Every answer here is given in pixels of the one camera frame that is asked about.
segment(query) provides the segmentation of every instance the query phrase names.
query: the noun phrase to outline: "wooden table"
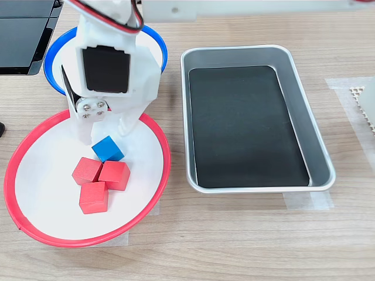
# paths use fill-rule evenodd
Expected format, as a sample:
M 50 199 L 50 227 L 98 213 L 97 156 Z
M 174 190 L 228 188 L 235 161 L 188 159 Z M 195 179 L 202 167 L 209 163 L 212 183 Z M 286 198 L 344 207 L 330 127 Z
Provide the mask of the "wooden table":
M 66 5 L 52 42 L 77 22 L 76 12 Z M 172 149 L 161 214 L 130 230 L 128 246 L 57 249 L 18 231 L 2 198 L 0 279 L 375 280 L 374 174 L 325 83 L 325 78 L 375 75 L 375 10 L 151 27 L 169 50 L 159 98 L 147 109 Z M 186 182 L 180 55 L 192 47 L 256 44 L 280 44 L 295 59 L 337 171 L 331 210 L 287 210 L 282 194 L 204 196 Z M 20 141 L 66 108 L 66 98 L 48 84 L 43 71 L 0 77 L 0 121 L 7 126 L 0 138 L 0 181 Z

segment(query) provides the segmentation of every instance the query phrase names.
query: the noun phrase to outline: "screw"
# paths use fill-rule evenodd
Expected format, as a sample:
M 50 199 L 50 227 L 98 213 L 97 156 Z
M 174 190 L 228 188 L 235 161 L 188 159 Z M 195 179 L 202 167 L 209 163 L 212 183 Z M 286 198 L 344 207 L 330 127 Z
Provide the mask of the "screw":
M 85 111 L 89 111 L 90 109 L 91 109 L 91 106 L 89 106 L 88 104 L 85 104 L 83 106 L 83 110 L 85 110 Z

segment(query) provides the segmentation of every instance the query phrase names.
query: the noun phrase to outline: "wooden block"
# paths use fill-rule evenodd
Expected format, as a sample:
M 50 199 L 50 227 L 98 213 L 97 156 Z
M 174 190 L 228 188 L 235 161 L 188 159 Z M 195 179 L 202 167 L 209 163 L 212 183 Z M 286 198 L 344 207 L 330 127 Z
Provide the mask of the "wooden block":
M 124 154 L 122 154 L 121 150 L 115 144 L 110 136 L 99 141 L 93 147 L 93 151 L 96 153 L 100 161 L 120 161 L 124 158 Z
M 101 213 L 108 210 L 108 188 L 106 183 L 86 183 L 81 187 L 80 207 L 84 214 Z
M 108 189 L 124 191 L 129 180 L 130 169 L 124 162 L 106 161 L 99 181 L 105 181 Z
M 98 181 L 103 164 L 100 161 L 82 157 L 72 176 L 80 186 Z

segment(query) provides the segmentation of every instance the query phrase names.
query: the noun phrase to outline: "robotic arm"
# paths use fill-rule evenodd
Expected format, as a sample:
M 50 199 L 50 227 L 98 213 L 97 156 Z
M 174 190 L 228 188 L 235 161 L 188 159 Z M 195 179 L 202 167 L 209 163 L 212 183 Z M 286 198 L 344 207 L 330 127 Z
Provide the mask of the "robotic arm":
M 62 57 L 62 76 L 82 142 L 91 143 L 94 122 L 119 116 L 119 133 L 129 133 L 157 98 L 161 69 L 135 38 L 146 22 L 186 22 L 199 16 L 359 9 L 369 0 L 329 1 L 172 1 L 67 0 L 81 13 L 74 45 Z

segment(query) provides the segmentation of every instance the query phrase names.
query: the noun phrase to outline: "tape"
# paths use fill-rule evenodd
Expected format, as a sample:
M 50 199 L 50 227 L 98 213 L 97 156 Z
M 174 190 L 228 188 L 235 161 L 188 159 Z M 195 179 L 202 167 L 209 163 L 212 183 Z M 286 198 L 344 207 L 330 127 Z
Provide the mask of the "tape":
M 326 79 L 330 89 L 334 90 L 339 98 L 346 116 L 352 125 L 361 144 L 364 154 L 371 168 L 375 171 L 375 139 L 371 127 L 351 93 L 352 87 L 364 87 L 370 84 L 374 77 L 353 77 Z
M 287 192 L 282 195 L 288 210 L 329 210 L 335 207 L 329 191 Z

